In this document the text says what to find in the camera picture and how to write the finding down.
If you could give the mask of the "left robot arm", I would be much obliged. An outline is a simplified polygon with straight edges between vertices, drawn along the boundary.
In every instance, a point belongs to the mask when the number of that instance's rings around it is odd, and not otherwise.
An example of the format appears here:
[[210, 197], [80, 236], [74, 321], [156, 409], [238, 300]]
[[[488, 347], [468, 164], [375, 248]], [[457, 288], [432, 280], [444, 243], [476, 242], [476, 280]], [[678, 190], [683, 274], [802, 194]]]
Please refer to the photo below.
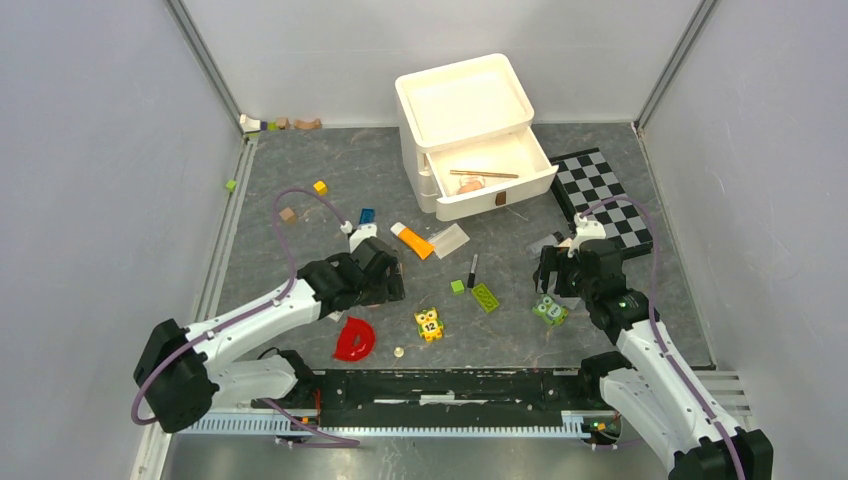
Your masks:
[[397, 253], [370, 237], [355, 249], [311, 261], [278, 288], [225, 314], [181, 327], [165, 320], [151, 331], [133, 379], [137, 425], [156, 423], [180, 432], [221, 405], [269, 399], [306, 405], [313, 379], [285, 355], [243, 360], [260, 344], [356, 306], [405, 295]]

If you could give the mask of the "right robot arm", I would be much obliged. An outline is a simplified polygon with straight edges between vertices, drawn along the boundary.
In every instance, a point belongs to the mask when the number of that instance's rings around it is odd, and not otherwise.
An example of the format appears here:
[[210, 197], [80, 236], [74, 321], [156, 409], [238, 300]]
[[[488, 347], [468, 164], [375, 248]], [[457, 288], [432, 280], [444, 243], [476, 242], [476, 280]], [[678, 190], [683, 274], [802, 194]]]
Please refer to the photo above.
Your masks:
[[742, 426], [682, 359], [649, 297], [628, 286], [614, 242], [588, 240], [575, 253], [545, 246], [533, 278], [542, 293], [584, 301], [614, 349], [582, 360], [578, 396], [621, 413], [668, 478], [772, 478], [771, 441]]

